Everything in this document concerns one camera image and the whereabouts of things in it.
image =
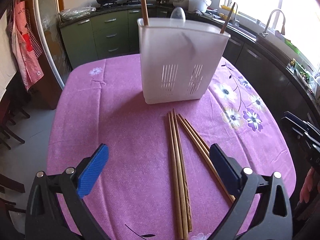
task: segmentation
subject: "person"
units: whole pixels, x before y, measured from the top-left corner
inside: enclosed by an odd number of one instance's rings
[[[310,192],[316,186],[318,188],[318,192],[320,193],[320,176],[317,174],[315,169],[311,167],[308,171],[308,174],[304,180],[302,189],[300,191],[300,203],[303,201],[308,203],[310,200]]]

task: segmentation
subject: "gray tile floor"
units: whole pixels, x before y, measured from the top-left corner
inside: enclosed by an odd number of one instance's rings
[[[55,110],[42,109],[31,102],[24,107],[30,118],[26,119],[21,113],[13,118],[16,125],[8,127],[26,142],[20,144],[14,138],[6,140],[11,150],[0,144],[0,173],[24,184],[25,193],[5,189],[0,197],[16,202],[17,208],[26,209],[30,188],[38,171],[46,170],[47,151],[51,126]],[[24,233],[25,214],[10,212],[12,222],[17,230]]]

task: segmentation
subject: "silver rivet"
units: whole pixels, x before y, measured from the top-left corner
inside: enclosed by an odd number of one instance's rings
[[[66,169],[66,174],[72,174],[75,172],[75,168],[69,167]]]
[[[245,174],[248,174],[248,175],[250,175],[250,174],[253,173],[253,171],[252,171],[249,167],[245,167],[245,168],[243,169],[243,171],[244,171]]]
[[[38,171],[37,172],[37,177],[41,178],[44,175],[43,171]]]
[[[273,173],[273,175],[274,175],[277,179],[281,178],[281,173],[280,173],[279,171],[275,171],[275,172]]]

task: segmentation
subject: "red checkered apron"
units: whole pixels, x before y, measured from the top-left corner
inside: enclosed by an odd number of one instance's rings
[[[27,90],[43,77],[38,57],[42,53],[26,18],[25,2],[14,0],[12,26],[12,51],[17,59],[23,83]]]

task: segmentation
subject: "pink tablecloth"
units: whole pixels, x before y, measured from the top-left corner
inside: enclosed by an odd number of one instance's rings
[[[144,101],[139,55],[91,62],[70,74],[62,92],[47,173],[75,167],[100,143],[109,146],[109,161],[84,201],[111,239],[141,239],[131,230],[154,234],[154,240],[177,239],[167,119],[173,107],[209,145],[218,143],[241,166],[262,175],[281,172],[292,194],[296,177],[284,138],[254,89],[224,58],[200,100],[156,105]],[[194,240],[214,231],[229,200],[181,126],[180,131]],[[66,205],[61,206],[76,231]]]

